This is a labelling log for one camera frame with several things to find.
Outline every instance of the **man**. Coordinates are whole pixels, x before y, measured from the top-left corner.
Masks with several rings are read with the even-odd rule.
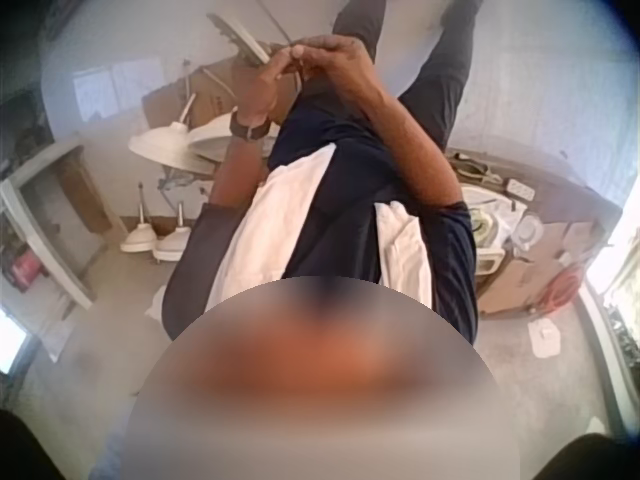
[[[170,337],[261,283],[342,276],[421,301],[473,343],[475,244],[443,151],[469,75],[481,1],[454,0],[438,44],[398,99],[373,66],[386,0],[351,0],[334,35],[272,57],[239,98],[235,137],[167,287]],[[268,131],[278,78],[296,67],[306,81],[258,190],[259,137]]]

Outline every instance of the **dark pants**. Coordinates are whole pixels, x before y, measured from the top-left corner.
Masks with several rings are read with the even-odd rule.
[[[399,100],[444,150],[469,78],[475,16],[482,0],[454,0],[443,17],[443,32],[418,77]],[[340,12],[333,33],[360,39],[375,61],[386,0],[351,0]],[[294,109],[316,108],[367,126],[361,114],[338,96],[326,77],[305,83]]]

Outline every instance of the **wristwatch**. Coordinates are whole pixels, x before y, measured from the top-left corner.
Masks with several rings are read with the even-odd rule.
[[[271,128],[271,120],[267,118],[267,121],[258,127],[247,127],[238,123],[238,111],[236,110],[231,115],[231,125],[229,128],[231,135],[234,137],[241,138],[247,142],[255,142],[267,136]]]

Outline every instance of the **white wall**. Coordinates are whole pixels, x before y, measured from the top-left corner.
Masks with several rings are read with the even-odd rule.
[[[240,8],[238,16],[256,36],[282,41],[254,2],[225,1]],[[200,65],[234,53],[205,17],[220,3],[87,0],[43,48],[42,91],[54,136],[80,131],[91,174],[119,215],[135,214],[138,181],[145,184],[152,214],[171,214],[156,192],[162,169],[126,147],[129,136],[145,128],[135,100],[158,83],[175,81],[184,58]],[[267,3],[295,38],[330,31],[340,1]],[[378,68],[393,91],[410,83],[437,39],[434,15],[441,6],[389,2]],[[148,68],[122,66],[138,61]],[[114,66],[127,73],[118,85],[101,87]],[[95,85],[81,88],[80,107],[74,80],[85,82],[87,72]],[[637,85],[633,47],[595,0],[486,0],[450,145],[551,168],[564,159],[589,186],[622,204],[636,174]],[[93,110],[107,118],[89,118]],[[204,200],[193,186],[170,196],[186,201],[189,217]]]

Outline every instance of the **sleeve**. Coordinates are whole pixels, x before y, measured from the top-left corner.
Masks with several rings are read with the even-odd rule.
[[[204,313],[218,268],[244,213],[209,203],[202,207],[162,302],[162,324],[171,340]]]
[[[464,202],[421,213],[434,277],[434,311],[471,344],[478,330],[476,245]]]

